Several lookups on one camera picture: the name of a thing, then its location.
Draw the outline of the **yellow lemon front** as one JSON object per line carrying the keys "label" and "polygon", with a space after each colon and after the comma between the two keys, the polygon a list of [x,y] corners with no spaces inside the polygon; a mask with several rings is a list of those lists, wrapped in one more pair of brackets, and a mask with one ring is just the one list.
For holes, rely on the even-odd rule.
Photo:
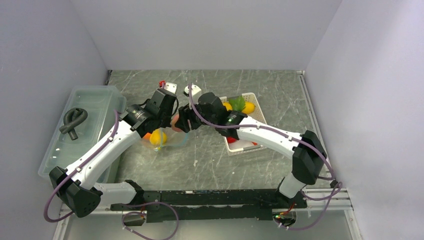
{"label": "yellow lemon front", "polygon": [[149,142],[154,146],[163,145],[167,142],[168,136],[163,132],[163,130],[156,129],[149,136]]}

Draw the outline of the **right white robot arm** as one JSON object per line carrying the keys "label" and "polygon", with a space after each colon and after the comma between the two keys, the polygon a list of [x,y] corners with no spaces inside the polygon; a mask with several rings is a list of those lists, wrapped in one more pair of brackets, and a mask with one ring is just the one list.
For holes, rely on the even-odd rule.
{"label": "right white robot arm", "polygon": [[276,203],[289,207],[295,196],[307,185],[314,185],[320,177],[327,154],[318,136],[306,130],[290,132],[262,123],[245,113],[227,110],[212,92],[196,94],[186,88],[189,104],[178,110],[175,127],[185,133],[202,125],[214,128],[221,136],[259,144],[292,160],[291,172],[283,178],[275,194]]}

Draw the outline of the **orange tangerine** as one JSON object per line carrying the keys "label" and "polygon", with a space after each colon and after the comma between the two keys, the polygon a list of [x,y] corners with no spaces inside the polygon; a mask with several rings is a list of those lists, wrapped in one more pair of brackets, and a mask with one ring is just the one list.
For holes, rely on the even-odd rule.
{"label": "orange tangerine", "polygon": [[144,139],[144,140],[147,140],[147,141],[149,141],[150,140],[150,137],[151,137],[151,133],[149,133],[149,132],[147,132],[142,138]]}

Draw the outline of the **clear zip top bag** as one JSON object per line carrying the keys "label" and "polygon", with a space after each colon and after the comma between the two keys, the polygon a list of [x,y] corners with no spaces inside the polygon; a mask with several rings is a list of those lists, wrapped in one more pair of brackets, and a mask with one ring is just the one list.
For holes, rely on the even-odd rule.
{"label": "clear zip top bag", "polygon": [[175,132],[171,127],[160,128],[167,135],[167,142],[161,145],[152,145],[149,140],[141,139],[144,147],[147,147],[155,152],[164,149],[182,147],[189,139],[189,134],[184,132]]}

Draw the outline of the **pink peach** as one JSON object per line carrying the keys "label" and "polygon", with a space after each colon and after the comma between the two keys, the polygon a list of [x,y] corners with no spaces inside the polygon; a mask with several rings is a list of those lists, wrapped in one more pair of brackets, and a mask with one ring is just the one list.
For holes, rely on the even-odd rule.
{"label": "pink peach", "polygon": [[178,128],[176,126],[177,121],[179,120],[179,114],[176,114],[175,116],[173,116],[172,120],[171,120],[171,129],[175,132],[183,132],[183,130],[181,130],[180,128]]}

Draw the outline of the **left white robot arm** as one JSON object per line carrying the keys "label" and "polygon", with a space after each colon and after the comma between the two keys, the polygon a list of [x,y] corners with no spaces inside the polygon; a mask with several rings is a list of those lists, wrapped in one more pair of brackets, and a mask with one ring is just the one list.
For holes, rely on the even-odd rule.
{"label": "left white robot arm", "polygon": [[175,86],[154,91],[144,104],[133,104],[115,113],[110,131],[87,153],[65,168],[56,166],[49,173],[53,194],[79,218],[88,216],[98,206],[123,204],[131,210],[143,203],[144,190],[132,180],[121,183],[98,183],[102,173],[130,146],[147,133],[169,127],[178,99]]}

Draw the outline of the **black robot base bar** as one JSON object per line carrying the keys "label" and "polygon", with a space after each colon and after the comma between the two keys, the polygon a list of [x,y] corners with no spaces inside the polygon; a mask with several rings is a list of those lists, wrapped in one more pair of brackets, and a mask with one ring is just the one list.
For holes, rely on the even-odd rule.
{"label": "black robot base bar", "polygon": [[305,209],[301,193],[288,199],[275,189],[146,190],[128,204],[115,203],[113,211],[146,211],[148,223],[180,220],[256,219],[271,221],[278,211]]}

